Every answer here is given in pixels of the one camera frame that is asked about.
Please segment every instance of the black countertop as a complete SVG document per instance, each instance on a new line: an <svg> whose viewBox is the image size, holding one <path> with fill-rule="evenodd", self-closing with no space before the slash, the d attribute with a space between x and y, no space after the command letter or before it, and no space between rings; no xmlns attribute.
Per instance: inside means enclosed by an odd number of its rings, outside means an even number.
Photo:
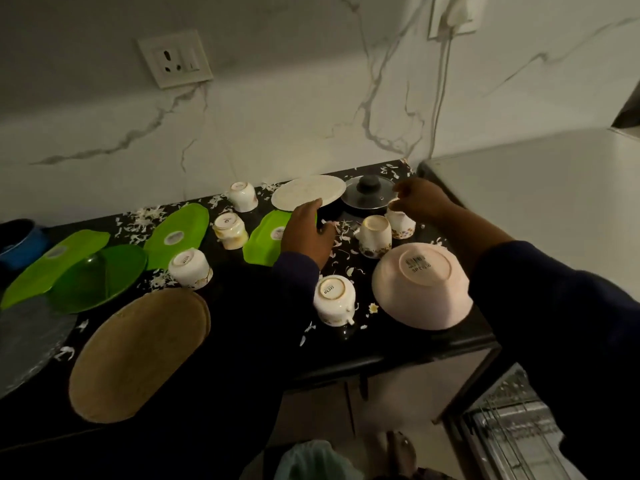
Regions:
<svg viewBox="0 0 640 480"><path fill-rule="evenodd" d="M381 175L398 181L411 176L412 172L403 161L391 161L330 175L348 180L364 174ZM258 207L240 214L249 233L273 209L270 199L275 188L277 184L258 187ZM232 210L230 202L221 195L188 202L197 202L208 208L210 222L221 213ZM167 215L184 204L185 202L181 202L153 209L140 209L118 216L57 226L46 232L53 243L60 242L80 229L92 229L111 233L109 246L139 244L151 235L155 226ZM348 276L356 288L358 307L353 326L336 329L324 325L317 316L303 318L308 320L309 328L300 345L300 356L296 360L297 371L289 384L290 389L313 387L358 374L373 375L404 365L441 360L497 346L491 328L476 307L458 325L439 332L407 327L390 318L382 308L375 313L370 312L370 304L376 304L371 289L371 274L378 261L351 252L358 250L353 231L363 218L364 216L350 213L341 200L319 211L318 224L323 219L340 221L339 233L342 234L342 238L337 237L337 245L322 274ZM411 241L442 244L455 253L437 229L429 225L418 224L412 238L394 240L393 245L395 247ZM212 229L207 231L200 249L214 268L214 281L216 269L224 266L253 266L244 262L242 250L224 250ZM207 288L212 285L213 282L198 292L207 298ZM96 425L78 417L68 402L68 378L78 353L92 333L125 304L150 290L172 286L177 284L172 281L168 272L147 271L137 284L112 302L79 314L77 327L65 344L73 348L73 354L67 353L59 360L52 360L34 379L0 400L0 449L96 428ZM215 333L214 322L212 333Z"/></svg>

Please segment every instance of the marble wall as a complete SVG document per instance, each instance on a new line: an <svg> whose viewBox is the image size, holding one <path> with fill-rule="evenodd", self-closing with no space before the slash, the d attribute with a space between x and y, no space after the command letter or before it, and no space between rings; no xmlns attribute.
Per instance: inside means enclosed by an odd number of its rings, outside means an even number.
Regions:
<svg viewBox="0 0 640 480"><path fill-rule="evenodd" d="M45 225L428 152L432 0L4 0L0 220ZM197 28L215 79L161 91L134 44ZM606 127L640 0L490 0L457 37L435 156Z"/></svg>

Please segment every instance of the dish rack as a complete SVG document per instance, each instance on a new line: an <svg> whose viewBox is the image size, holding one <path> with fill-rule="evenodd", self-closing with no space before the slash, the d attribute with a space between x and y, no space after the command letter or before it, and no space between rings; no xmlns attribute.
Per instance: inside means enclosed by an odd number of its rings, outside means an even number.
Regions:
<svg viewBox="0 0 640 480"><path fill-rule="evenodd" d="M562 432L519 368L468 412L466 434L489 480L585 480L560 453Z"/></svg>

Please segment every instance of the dark sleeve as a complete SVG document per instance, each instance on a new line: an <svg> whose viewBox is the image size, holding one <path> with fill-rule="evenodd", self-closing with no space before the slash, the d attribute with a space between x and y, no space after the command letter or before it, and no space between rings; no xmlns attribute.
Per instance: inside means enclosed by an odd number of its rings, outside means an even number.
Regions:
<svg viewBox="0 0 640 480"><path fill-rule="evenodd" d="M208 338L134 418L114 466L238 478L273 430L318 276L297 253L220 276Z"/></svg>
<svg viewBox="0 0 640 480"><path fill-rule="evenodd" d="M520 241L480 258L469 295L553 412L565 455L590 478L610 475L628 445L621 430L638 424L640 304Z"/></svg>

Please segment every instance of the green plastic plate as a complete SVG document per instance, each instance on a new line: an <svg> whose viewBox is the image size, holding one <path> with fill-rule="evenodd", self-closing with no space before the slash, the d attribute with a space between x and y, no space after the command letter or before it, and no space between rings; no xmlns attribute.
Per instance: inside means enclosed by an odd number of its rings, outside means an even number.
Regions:
<svg viewBox="0 0 640 480"><path fill-rule="evenodd" d="M290 218L291 212L270 211L242 248L244 260L249 264L273 266L280 256L282 233Z"/></svg>
<svg viewBox="0 0 640 480"><path fill-rule="evenodd" d="M98 251L59 277L47 292L51 307L76 314L116 298L145 270L147 254L139 246L123 244Z"/></svg>
<svg viewBox="0 0 640 480"><path fill-rule="evenodd" d="M190 203L167 217L145 242L147 269L168 269L178 253L199 248L209 227L209 211Z"/></svg>
<svg viewBox="0 0 640 480"><path fill-rule="evenodd" d="M107 245L111 234L83 229L48 250L25 269L6 289L0 308L46 293L57 279L78 261Z"/></svg>

